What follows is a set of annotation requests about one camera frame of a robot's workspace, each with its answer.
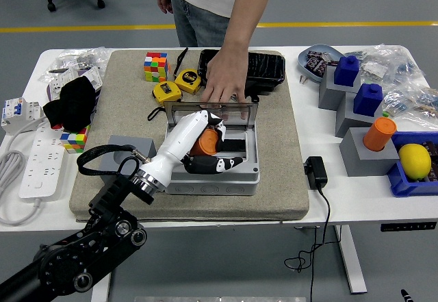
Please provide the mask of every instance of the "gray felt mat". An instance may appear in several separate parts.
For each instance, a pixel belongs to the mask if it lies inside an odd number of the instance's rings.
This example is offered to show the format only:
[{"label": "gray felt mat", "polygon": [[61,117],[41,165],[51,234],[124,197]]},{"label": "gray felt mat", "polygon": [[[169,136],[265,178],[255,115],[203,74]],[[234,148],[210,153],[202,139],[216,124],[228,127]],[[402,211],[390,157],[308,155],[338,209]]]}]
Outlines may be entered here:
[{"label": "gray felt mat", "polygon": [[[182,50],[168,52],[175,68]],[[189,50],[183,68],[197,68],[199,50]],[[166,115],[153,121],[146,117],[158,106],[151,92],[155,83],[145,81],[146,51],[115,51],[109,59],[86,149],[107,144],[111,135],[152,138],[157,149],[164,140]],[[183,101],[197,101],[183,93]],[[130,195],[122,206],[139,220],[176,221],[286,221],[299,220],[309,210],[298,135],[289,87],[284,81],[274,92],[260,96],[257,111],[257,141],[261,179],[254,196],[184,196],[156,194],[152,205]],[[99,159],[87,164],[97,169]],[[70,209],[79,221],[89,218],[88,203],[102,188],[100,177],[78,173],[70,198]]]}]

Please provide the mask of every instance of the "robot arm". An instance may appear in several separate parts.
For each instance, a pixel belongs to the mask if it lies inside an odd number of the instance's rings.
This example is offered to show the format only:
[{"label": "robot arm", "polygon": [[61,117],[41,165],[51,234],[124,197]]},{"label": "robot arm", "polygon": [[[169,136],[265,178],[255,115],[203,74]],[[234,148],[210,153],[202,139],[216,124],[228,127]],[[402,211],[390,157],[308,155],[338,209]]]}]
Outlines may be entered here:
[{"label": "robot arm", "polygon": [[86,175],[101,173],[84,168],[84,164],[117,147],[131,150],[143,165],[130,178],[111,173],[116,176],[89,204],[91,217],[85,228],[55,244],[41,245],[29,266],[0,284],[0,301],[49,302],[60,295],[85,292],[137,251],[146,242],[147,234],[137,218],[120,206],[128,194],[133,193],[150,205],[153,194],[168,186],[172,170],[178,165],[185,164],[196,173],[214,174],[242,162],[241,158],[200,156],[196,160],[197,156],[188,156],[209,125],[218,130],[223,141],[222,120],[206,110],[195,112],[180,120],[152,160],[128,146],[99,146],[81,154],[77,159],[79,172]]}]

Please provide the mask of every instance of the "lemon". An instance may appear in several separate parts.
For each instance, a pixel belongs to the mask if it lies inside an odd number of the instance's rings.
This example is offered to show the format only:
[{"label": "lemon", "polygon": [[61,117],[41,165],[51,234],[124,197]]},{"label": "lemon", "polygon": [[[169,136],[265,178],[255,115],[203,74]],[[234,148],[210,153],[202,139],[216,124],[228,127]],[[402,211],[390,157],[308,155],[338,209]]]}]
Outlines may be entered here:
[{"label": "lemon", "polygon": [[420,144],[409,143],[400,148],[398,155],[404,173],[412,180],[423,179],[430,172],[432,161],[429,152]]}]

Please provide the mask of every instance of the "floor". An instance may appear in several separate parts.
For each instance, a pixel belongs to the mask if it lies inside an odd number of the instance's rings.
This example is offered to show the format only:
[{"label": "floor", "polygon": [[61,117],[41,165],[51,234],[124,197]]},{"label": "floor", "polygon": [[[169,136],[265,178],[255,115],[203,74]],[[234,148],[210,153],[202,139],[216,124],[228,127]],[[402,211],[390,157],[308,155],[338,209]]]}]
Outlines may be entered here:
[{"label": "floor", "polygon": [[[173,29],[150,29],[173,23],[171,15],[159,11],[156,0],[104,1],[106,8],[100,10],[95,0],[55,0],[57,11],[49,12],[47,0],[0,0],[0,100],[22,95],[34,64],[47,49],[178,46]],[[261,22],[288,24],[256,29],[251,45],[403,45],[428,83],[438,88],[438,31],[432,24],[438,23],[436,4],[438,0],[270,0]],[[382,233],[378,224],[353,225],[351,230],[368,293],[350,294],[339,248],[330,244],[316,253],[314,301],[401,302],[402,288],[415,302],[436,301],[436,231]],[[333,228],[328,235],[335,239]],[[27,265],[41,242],[64,236],[1,234],[0,281]],[[310,269],[298,273],[287,269],[283,260],[309,249],[312,242],[311,229],[282,225],[152,230],[142,250],[114,273],[110,301],[139,296],[309,301]],[[56,301],[89,300],[90,293],[85,293]]]}]

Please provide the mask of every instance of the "power strip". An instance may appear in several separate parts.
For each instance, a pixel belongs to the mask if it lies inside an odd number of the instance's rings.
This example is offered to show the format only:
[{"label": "power strip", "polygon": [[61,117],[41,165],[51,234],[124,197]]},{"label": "power strip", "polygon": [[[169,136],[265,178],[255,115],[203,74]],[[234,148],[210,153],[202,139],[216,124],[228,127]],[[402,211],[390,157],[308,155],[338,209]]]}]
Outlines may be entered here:
[{"label": "power strip", "polygon": [[60,142],[61,133],[62,129],[51,129],[46,121],[38,126],[18,193],[24,201],[33,203],[35,198],[43,201],[57,199],[65,153]]}]

